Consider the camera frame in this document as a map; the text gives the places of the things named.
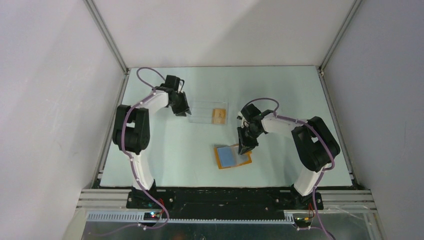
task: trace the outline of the black mounting bracket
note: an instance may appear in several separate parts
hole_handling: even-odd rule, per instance
[[[131,106],[119,105],[116,109],[115,123],[113,126],[112,141],[118,145],[122,151],[121,136],[124,125],[125,116]],[[150,124],[149,110],[146,108],[134,109],[128,118],[127,123],[135,123],[134,127],[125,127],[125,150],[140,154],[141,150],[145,150],[150,141]]]
[[[307,210],[312,194],[298,197],[296,191],[280,187],[159,187],[148,191],[162,199],[173,219],[280,220],[284,210]],[[318,210],[324,209],[321,194],[315,193]],[[143,191],[132,188],[128,209],[160,209]]]
[[[340,153],[340,146],[324,121],[318,117],[307,121],[321,136],[333,158]],[[310,171],[319,172],[331,160],[320,141],[313,141],[315,134],[305,125],[297,126],[291,131],[300,161]]]

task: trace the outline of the light blue table surface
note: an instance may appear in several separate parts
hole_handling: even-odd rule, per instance
[[[269,133],[258,138],[252,163],[218,169],[215,145],[238,143],[237,114],[250,100],[274,98],[280,103],[278,114],[292,118],[321,117],[333,136],[336,130],[319,76],[314,66],[236,66],[156,68],[164,77],[185,80],[183,90],[189,101],[228,102],[226,125],[190,123],[177,117],[171,108],[150,116],[150,143],[146,150],[157,186],[167,187],[279,187],[292,185],[303,165],[293,139]],[[122,104],[133,105],[150,89],[131,70]],[[141,77],[158,86],[160,77],[141,70]],[[272,101],[257,101],[261,110],[274,109]],[[326,172],[320,186],[351,186],[343,153],[335,158],[335,168]],[[128,187],[132,172],[126,155],[111,143],[100,185]]]

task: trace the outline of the red wire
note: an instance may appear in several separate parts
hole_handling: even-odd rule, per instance
[[[311,203],[309,203],[309,207],[312,210],[312,214],[313,214],[311,218],[313,218],[313,217],[315,217],[314,207],[312,206]]]
[[[159,201],[160,201],[160,203],[163,205],[163,206],[165,206],[165,203],[164,203],[164,201],[162,200],[162,198],[159,198]]]

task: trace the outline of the gray wall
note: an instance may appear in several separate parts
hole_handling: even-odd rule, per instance
[[[82,0],[1,0],[0,13],[0,239],[61,239],[123,74]]]
[[[325,69],[359,180],[389,239],[421,239],[424,2],[364,1]]]

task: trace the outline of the small wooden block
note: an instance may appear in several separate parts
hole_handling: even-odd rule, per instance
[[[213,124],[225,124],[227,110],[223,108],[214,108],[212,112],[212,123]]]

